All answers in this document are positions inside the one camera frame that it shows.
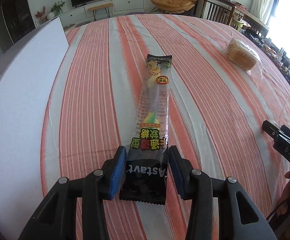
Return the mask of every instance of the orange label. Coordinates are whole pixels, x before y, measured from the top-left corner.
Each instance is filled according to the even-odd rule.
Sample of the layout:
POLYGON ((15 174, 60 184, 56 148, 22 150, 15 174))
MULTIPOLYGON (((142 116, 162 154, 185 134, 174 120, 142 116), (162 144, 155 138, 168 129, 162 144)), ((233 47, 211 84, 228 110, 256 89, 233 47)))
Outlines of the orange label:
POLYGON ((169 83, 168 77, 166 76, 159 76, 156 78, 156 83, 160 85, 166 85, 169 83))
POLYGON ((144 127, 153 127, 153 128, 159 128, 161 125, 159 123, 145 123, 142 122, 139 124, 139 127, 144 128, 144 127))

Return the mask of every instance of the black package end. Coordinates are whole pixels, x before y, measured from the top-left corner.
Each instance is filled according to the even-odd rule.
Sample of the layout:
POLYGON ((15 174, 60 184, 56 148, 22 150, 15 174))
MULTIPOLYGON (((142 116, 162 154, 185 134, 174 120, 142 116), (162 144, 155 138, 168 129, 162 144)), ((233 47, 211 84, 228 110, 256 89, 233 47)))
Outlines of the black package end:
POLYGON ((167 163, 154 159, 127 161, 119 199, 165 205, 166 180, 167 163))

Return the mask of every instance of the black cable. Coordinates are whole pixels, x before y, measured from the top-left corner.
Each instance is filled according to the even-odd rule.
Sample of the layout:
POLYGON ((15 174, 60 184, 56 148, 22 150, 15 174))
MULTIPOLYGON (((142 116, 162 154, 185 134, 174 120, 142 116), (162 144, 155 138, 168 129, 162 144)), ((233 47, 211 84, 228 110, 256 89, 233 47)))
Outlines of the black cable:
POLYGON ((276 208, 274 208, 274 210, 268 215, 268 217, 266 218, 266 220, 269 220, 269 218, 276 212, 276 210, 283 205, 286 201, 290 200, 290 197, 288 197, 287 199, 283 200, 281 203, 279 203, 276 208))

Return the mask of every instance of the blue gripper pad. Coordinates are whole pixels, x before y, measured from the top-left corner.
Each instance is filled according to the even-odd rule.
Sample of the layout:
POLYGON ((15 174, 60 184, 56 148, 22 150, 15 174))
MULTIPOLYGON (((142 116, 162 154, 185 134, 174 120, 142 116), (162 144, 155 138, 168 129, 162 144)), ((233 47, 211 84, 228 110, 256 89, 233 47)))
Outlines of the blue gripper pad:
POLYGON ((183 159, 176 146, 169 147, 168 161, 172 170, 177 193, 181 199, 191 199, 190 176, 193 167, 189 160, 183 159))
POLYGON ((126 148, 124 146, 118 147, 114 158, 111 160, 106 173, 106 184, 109 184, 108 196, 109 200, 113 199, 115 194, 119 191, 121 181, 125 174, 126 163, 126 148))

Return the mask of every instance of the orange lounge chair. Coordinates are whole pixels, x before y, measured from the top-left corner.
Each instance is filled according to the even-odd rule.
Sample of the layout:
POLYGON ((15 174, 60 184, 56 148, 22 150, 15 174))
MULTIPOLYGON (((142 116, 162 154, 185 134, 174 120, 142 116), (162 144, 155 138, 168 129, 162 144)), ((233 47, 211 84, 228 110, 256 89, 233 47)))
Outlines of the orange lounge chair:
POLYGON ((150 1, 152 2, 153 5, 155 5, 155 8, 173 14, 180 14, 194 7, 195 2, 197 0, 150 0, 150 1))

